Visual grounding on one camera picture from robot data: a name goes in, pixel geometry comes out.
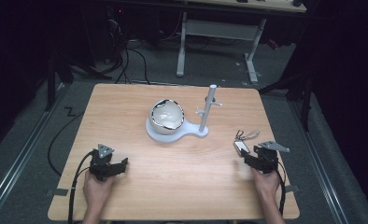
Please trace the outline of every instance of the controller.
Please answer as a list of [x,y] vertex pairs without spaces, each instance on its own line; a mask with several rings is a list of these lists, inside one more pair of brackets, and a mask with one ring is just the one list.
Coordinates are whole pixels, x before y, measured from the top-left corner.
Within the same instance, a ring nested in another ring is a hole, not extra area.
[[112,154],[107,155],[101,150],[94,149],[92,151],[92,160],[89,172],[96,176],[100,181],[105,181],[107,177],[125,173],[128,158],[125,158],[121,163],[110,164]]
[[261,171],[263,174],[269,174],[277,170],[278,157],[275,150],[254,146],[254,152],[257,153],[257,157],[253,157],[244,149],[241,149],[240,153],[245,159],[245,164]]

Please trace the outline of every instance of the person's right hand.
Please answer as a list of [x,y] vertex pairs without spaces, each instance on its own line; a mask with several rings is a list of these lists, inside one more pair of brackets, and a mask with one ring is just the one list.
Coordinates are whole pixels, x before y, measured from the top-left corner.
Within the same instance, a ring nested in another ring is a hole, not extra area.
[[254,183],[261,200],[266,223],[285,223],[283,216],[281,216],[279,209],[277,208],[275,199],[276,191],[280,184],[276,171],[273,171],[269,174],[262,174],[258,170],[251,167],[251,172],[254,176]]
[[251,167],[251,172],[253,173],[256,189],[260,197],[275,199],[275,194],[280,184],[276,171],[273,171],[269,174],[262,174],[258,170]]

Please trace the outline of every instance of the human hand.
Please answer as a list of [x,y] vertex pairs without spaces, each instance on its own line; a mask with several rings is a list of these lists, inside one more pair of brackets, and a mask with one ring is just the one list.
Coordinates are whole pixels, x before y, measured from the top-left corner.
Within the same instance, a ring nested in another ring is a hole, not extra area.
[[283,224],[285,223],[276,204],[276,191],[279,188],[279,177],[276,171],[269,174],[262,174],[251,167],[254,176],[256,190],[259,194],[266,223]]
[[275,199],[275,194],[280,184],[276,171],[269,174],[262,174],[251,167],[251,172],[253,173],[256,190],[260,197]]
[[108,199],[115,176],[108,177],[106,181],[97,180],[89,171],[85,173],[84,195],[88,208],[82,223],[98,223],[100,214]]

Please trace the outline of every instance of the vertical metal rod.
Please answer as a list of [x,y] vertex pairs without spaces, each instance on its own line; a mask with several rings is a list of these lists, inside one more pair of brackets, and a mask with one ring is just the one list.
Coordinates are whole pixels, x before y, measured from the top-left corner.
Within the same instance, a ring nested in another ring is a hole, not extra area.
[[187,12],[183,12],[183,21],[181,23],[180,50],[178,52],[177,72],[176,72],[176,75],[178,77],[183,77],[184,76],[186,33],[187,33]]
[[204,131],[204,128],[206,126],[207,117],[208,117],[208,114],[210,112],[210,106],[213,103],[214,93],[216,92],[216,88],[217,88],[216,85],[214,85],[214,84],[210,85],[209,92],[208,92],[207,97],[206,97],[204,113],[202,114],[201,126],[199,126],[199,132],[200,133],[202,133]]
[[255,35],[255,38],[253,40],[253,46],[251,47],[251,51],[247,54],[246,61],[251,62],[253,60],[254,54],[256,52],[257,46],[260,42],[260,38],[262,35],[263,27],[265,26],[266,19],[261,20],[260,25],[257,29],[257,33]]

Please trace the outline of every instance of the wooden tabletop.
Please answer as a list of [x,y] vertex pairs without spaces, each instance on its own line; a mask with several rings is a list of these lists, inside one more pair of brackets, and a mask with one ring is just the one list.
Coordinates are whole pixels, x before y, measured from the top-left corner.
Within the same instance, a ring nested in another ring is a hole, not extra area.
[[[129,158],[125,174],[118,175],[102,219],[109,220],[234,220],[262,218],[251,170],[234,149],[239,129],[261,134],[245,143],[249,148],[274,140],[260,95],[256,90],[217,88],[205,138],[184,136],[171,144],[152,140],[146,131],[149,110],[162,99],[173,99],[185,117],[200,123],[208,87],[113,85],[95,86],[78,129],[58,189],[70,189],[82,158],[97,144],[113,147],[111,163]],[[86,160],[83,168],[89,166]],[[86,202],[84,175],[78,179],[74,219],[82,219]],[[280,199],[280,190],[276,201]],[[54,196],[52,220],[67,220],[69,193]],[[287,193],[284,218],[299,210]]]
[[292,0],[248,0],[246,3],[238,3],[236,0],[186,0],[187,2],[215,4],[229,7],[253,7],[257,9],[277,10],[285,12],[306,12],[306,7],[301,4],[299,7],[292,5]]

